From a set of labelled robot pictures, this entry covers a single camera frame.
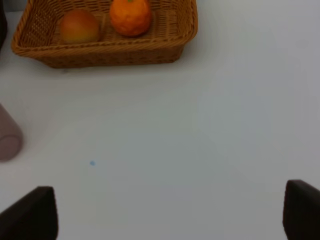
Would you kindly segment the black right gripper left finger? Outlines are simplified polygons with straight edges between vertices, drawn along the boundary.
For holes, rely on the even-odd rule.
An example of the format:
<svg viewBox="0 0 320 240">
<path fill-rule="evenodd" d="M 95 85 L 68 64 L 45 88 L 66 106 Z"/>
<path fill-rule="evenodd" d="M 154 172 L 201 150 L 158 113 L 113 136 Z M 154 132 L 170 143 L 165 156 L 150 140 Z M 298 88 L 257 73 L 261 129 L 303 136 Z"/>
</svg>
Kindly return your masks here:
<svg viewBox="0 0 320 240">
<path fill-rule="evenodd" d="M 38 186 L 0 213 L 2 240 L 56 240 L 59 218 L 54 188 Z"/>
</svg>

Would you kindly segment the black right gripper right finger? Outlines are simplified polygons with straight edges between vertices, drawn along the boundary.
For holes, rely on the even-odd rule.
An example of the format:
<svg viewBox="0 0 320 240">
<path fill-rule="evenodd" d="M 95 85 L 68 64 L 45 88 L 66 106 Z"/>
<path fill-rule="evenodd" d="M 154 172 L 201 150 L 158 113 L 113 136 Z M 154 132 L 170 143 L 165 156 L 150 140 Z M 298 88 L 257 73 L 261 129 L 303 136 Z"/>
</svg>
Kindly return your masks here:
<svg viewBox="0 0 320 240">
<path fill-rule="evenodd" d="M 282 225 L 289 240 L 319 240 L 320 190 L 303 180 L 288 180 Z"/>
</svg>

